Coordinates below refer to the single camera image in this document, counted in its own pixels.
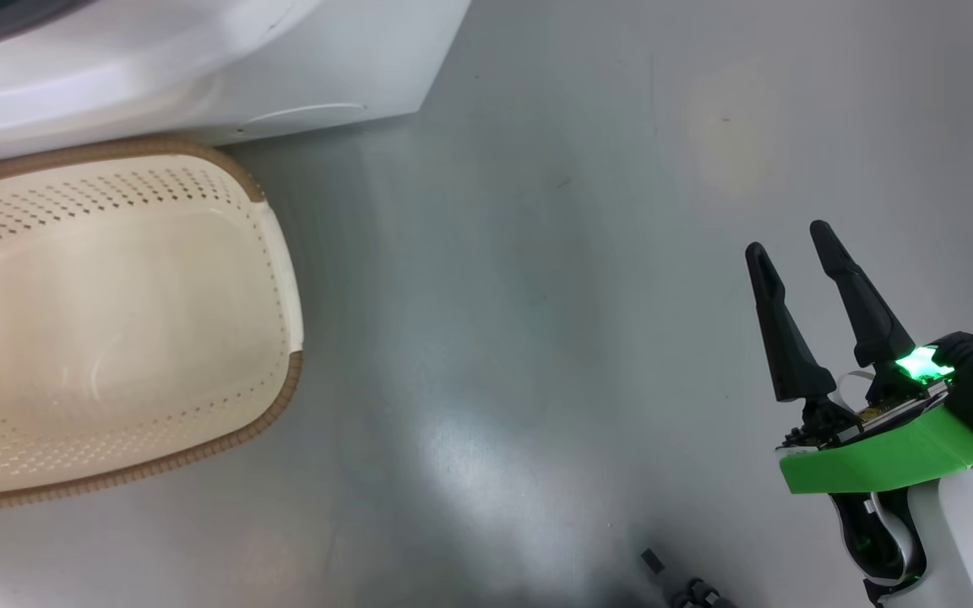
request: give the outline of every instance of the beige basket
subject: beige basket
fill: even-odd
[[[280,226],[227,155],[133,139],[0,162],[0,507],[254,438],[301,350]]]

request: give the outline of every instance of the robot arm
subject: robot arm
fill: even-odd
[[[792,493],[831,497],[874,605],[973,608],[973,335],[917,349],[831,227],[810,232],[873,380],[860,411],[828,397],[833,377],[787,311],[768,253],[750,245],[776,399],[806,400],[802,425],[777,449],[780,472]]]

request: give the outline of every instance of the washing machine door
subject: washing machine door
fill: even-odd
[[[108,126],[204,103],[205,74],[266,45],[318,3],[0,0],[0,158],[121,136]]]

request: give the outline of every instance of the white appliance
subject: white appliance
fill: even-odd
[[[0,158],[417,111],[470,0],[0,0]],[[3,26],[3,15],[13,19]]]

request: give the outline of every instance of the laundry basket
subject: laundry basket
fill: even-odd
[[[131,139],[0,162],[0,507],[247,442],[301,365],[285,240],[227,155]]]

